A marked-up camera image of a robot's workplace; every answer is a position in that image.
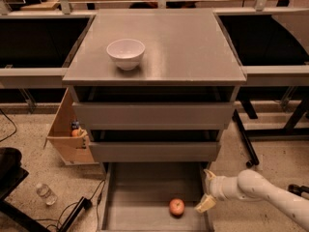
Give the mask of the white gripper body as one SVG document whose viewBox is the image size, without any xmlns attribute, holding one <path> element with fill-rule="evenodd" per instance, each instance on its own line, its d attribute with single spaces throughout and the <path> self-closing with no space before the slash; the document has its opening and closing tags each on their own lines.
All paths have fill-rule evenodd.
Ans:
<svg viewBox="0 0 309 232">
<path fill-rule="evenodd" d="M 236 177 L 216 176 L 210 181 L 210 193 L 219 201 L 239 198 Z"/>
</svg>

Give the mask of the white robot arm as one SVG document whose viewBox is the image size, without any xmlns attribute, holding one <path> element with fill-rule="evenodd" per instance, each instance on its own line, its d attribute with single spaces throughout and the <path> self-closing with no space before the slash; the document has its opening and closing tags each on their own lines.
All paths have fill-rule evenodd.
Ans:
<svg viewBox="0 0 309 232">
<path fill-rule="evenodd" d="M 302 193 L 309 193 L 306 186 L 289 185 L 287 190 L 273 185 L 260 173 L 246 169 L 236 177 L 216 176 L 204 170 L 207 191 L 195 210 L 204 213 L 215 206 L 218 200 L 245 202 L 267 201 L 300 227 L 309 231 L 309 200 Z"/>
</svg>

